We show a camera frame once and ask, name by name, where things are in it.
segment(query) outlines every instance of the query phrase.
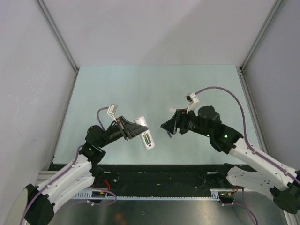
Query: white wall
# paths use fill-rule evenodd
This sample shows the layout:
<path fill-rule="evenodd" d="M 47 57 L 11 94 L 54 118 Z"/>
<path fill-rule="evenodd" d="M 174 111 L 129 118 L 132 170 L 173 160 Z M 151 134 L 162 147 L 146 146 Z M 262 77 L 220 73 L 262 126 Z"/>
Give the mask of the white wall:
<path fill-rule="evenodd" d="M 75 77 L 33 0 L 0 2 L 0 224 L 49 159 Z"/>
<path fill-rule="evenodd" d="M 246 69 L 271 155 L 300 169 L 300 1 L 283 5 Z"/>
<path fill-rule="evenodd" d="M 80 66 L 240 66 L 275 0 L 45 0 Z"/>

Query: white remote control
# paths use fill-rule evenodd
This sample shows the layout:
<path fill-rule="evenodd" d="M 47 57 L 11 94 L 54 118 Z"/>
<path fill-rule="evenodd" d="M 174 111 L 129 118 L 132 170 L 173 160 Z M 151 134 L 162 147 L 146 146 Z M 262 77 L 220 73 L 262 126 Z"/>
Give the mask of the white remote control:
<path fill-rule="evenodd" d="M 135 123 L 139 124 L 139 125 L 142 125 L 142 126 L 148 127 L 146 119 L 143 116 L 136 118 Z M 153 138 L 152 138 L 152 135 L 150 133 L 149 127 L 148 127 L 147 131 L 140 134 L 140 137 L 142 139 L 142 143 L 145 146 L 145 149 L 149 150 L 149 149 L 153 149 L 155 147 L 155 143 L 153 141 Z"/>

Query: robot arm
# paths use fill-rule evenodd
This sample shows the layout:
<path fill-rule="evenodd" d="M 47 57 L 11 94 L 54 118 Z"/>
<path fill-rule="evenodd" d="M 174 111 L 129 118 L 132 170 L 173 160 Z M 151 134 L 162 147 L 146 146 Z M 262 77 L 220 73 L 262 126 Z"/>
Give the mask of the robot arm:
<path fill-rule="evenodd" d="M 148 130 L 123 116 L 107 130 L 94 125 L 88 129 L 86 143 L 75 159 L 37 187 L 28 185 L 28 211 L 24 218 L 30 225 L 47 225 L 59 208 L 79 191 L 102 182 L 103 171 L 96 166 L 105 155 L 102 147 L 124 137 L 130 140 Z"/>
<path fill-rule="evenodd" d="M 273 199 L 281 209 L 296 214 L 300 208 L 300 178 L 297 177 L 299 172 L 278 162 L 251 144 L 250 149 L 243 135 L 223 124 L 219 113 L 212 106 L 201 107 L 196 116 L 193 111 L 195 100 L 187 99 L 190 102 L 189 108 L 177 109 L 173 117 L 163 123 L 161 128 L 173 135 L 179 128 L 180 134 L 190 130 L 207 136 L 215 150 L 230 154 L 257 171 L 247 172 L 226 164 L 220 174 L 223 174 L 229 183 L 257 191 Z"/>

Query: light blue tabletop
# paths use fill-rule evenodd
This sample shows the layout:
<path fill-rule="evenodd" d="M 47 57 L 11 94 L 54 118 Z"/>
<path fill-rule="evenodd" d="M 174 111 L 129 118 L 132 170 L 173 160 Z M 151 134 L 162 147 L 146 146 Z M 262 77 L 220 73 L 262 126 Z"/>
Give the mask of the light blue tabletop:
<path fill-rule="evenodd" d="M 233 65 L 81 67 L 64 121 L 53 163 L 67 164 L 84 144 L 88 128 L 98 124 L 96 113 L 111 103 L 118 105 L 116 116 L 133 122 L 144 116 L 156 147 L 146 150 L 140 137 L 119 139 L 103 149 L 101 164 L 242 164 L 241 161 L 215 151 L 207 137 L 188 132 L 169 138 L 160 125 L 173 113 L 169 108 L 187 108 L 185 96 L 208 86 L 229 89 L 241 101 L 246 114 L 250 142 L 259 147 L 254 126 Z M 199 107 L 212 105 L 224 124 L 242 133 L 242 117 L 235 100 L 221 90 L 207 90 L 198 95 Z M 112 119 L 106 111 L 100 119 L 107 128 Z"/>

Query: reflective metal surface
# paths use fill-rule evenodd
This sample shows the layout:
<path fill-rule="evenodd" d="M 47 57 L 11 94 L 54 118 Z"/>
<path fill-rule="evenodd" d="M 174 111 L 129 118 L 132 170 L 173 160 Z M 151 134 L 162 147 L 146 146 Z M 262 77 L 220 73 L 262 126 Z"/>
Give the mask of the reflective metal surface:
<path fill-rule="evenodd" d="M 287 225 L 284 213 L 263 195 L 246 193 L 259 225 Z M 67 202 L 50 225 L 252 225 L 247 211 L 216 201 L 117 201 L 109 206 Z M 242 203 L 241 193 L 235 199 Z"/>

